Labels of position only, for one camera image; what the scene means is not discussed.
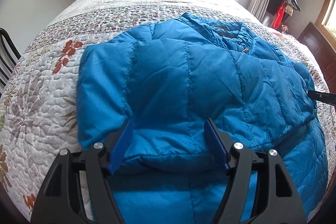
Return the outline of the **blue puffer jacket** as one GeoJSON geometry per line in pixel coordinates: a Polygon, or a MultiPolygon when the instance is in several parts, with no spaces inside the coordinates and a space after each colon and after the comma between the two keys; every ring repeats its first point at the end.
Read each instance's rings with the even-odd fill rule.
{"type": "Polygon", "coordinates": [[[211,118],[256,151],[276,149],[306,214],[323,199],[327,154],[303,63],[241,22],[185,13],[88,46],[77,82],[83,149],[134,122],[109,183],[126,223],[210,223],[228,177],[205,141],[211,118]]]}

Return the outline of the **coat rack with clothes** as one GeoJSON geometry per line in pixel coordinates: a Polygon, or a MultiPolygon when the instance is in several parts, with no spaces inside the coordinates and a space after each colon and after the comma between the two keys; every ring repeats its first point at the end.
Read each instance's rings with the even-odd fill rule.
{"type": "Polygon", "coordinates": [[[266,12],[273,16],[272,22],[269,25],[271,28],[277,30],[280,27],[287,6],[296,11],[301,11],[297,0],[269,0],[266,12]]]}

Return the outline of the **dark wooden headboard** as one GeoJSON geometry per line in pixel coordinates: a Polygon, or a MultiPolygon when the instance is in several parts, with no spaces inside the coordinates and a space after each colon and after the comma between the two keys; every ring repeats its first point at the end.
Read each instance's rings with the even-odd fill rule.
{"type": "Polygon", "coordinates": [[[327,38],[312,22],[309,22],[300,34],[298,41],[309,48],[323,73],[329,91],[335,93],[335,50],[327,38]]]}

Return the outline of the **floral quilted bedspread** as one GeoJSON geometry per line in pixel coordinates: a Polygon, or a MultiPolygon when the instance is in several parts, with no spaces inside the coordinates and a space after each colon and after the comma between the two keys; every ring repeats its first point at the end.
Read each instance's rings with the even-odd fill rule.
{"type": "Polygon", "coordinates": [[[28,46],[1,95],[1,201],[13,221],[29,223],[35,198],[61,148],[79,151],[76,84],[84,48],[139,24],[190,12],[241,21],[304,63],[320,92],[331,91],[322,63],[294,37],[263,26],[234,0],[76,0],[28,46]]]}

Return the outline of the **black metal chair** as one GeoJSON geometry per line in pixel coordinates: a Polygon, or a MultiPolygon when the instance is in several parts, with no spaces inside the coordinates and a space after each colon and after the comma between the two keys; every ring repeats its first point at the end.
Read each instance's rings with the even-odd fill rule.
{"type": "Polygon", "coordinates": [[[13,43],[8,32],[0,28],[0,37],[1,37],[1,48],[0,48],[0,60],[1,60],[1,94],[4,91],[6,84],[8,83],[10,77],[14,73],[14,69],[17,66],[21,54],[17,50],[15,44],[13,43]]]}

